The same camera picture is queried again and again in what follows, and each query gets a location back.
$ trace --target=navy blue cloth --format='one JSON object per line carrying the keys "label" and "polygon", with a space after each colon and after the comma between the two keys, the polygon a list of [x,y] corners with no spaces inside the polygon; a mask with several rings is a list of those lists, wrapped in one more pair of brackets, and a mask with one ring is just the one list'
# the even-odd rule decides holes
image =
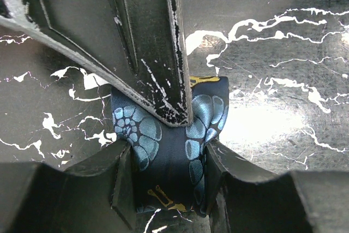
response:
{"label": "navy blue cloth", "polygon": [[223,129],[229,88],[226,77],[191,77],[194,122],[171,128],[119,90],[112,88],[112,117],[117,139],[131,143],[138,212],[157,208],[194,210],[206,216],[205,144]]}

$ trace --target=blue patterned fabric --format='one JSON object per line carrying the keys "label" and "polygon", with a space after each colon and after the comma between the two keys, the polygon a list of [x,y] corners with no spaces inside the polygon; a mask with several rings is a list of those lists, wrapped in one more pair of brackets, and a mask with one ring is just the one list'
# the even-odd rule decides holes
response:
{"label": "blue patterned fabric", "polygon": [[156,208],[194,210],[205,216],[205,144],[223,129],[229,89],[226,77],[204,78],[192,86],[191,126],[170,128],[117,89],[112,89],[112,117],[117,139],[133,147],[138,212]]}

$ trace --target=folded fabric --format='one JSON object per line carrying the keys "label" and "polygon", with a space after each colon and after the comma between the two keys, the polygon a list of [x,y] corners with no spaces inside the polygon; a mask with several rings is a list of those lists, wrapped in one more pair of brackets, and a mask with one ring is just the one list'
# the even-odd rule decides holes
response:
{"label": "folded fabric", "polygon": [[205,145],[225,124],[229,106],[226,77],[191,77],[191,126],[171,128],[112,88],[117,139],[134,150],[134,191],[138,212],[157,208],[194,210],[206,216]]}

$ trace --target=black marble surface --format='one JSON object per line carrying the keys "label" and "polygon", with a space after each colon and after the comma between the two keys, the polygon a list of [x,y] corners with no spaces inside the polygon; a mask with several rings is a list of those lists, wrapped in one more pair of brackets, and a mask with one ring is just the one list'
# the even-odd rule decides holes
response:
{"label": "black marble surface", "polygon": [[[349,170],[349,0],[182,6],[191,75],[230,78],[224,144],[277,173]],[[65,169],[115,140],[102,79],[6,28],[0,61],[0,161]],[[194,222],[158,212],[147,232],[209,232],[207,220],[183,217]]]}

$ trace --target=yellow motif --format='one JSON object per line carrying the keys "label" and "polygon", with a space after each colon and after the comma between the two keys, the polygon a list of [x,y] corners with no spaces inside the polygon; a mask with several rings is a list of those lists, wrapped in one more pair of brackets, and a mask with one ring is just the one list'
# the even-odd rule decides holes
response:
{"label": "yellow motif", "polygon": [[220,78],[218,76],[209,76],[209,77],[199,77],[199,76],[191,76],[190,77],[190,87],[194,87],[199,83],[204,82],[218,82]]}
{"label": "yellow motif", "polygon": [[165,204],[152,189],[148,190],[148,195],[156,197],[164,207],[166,207],[169,210],[186,211],[185,206],[183,204],[174,204],[173,206],[171,206],[173,204],[173,201],[166,196],[165,192],[161,190],[160,186],[156,186],[155,190],[159,192],[167,200],[167,204]]}

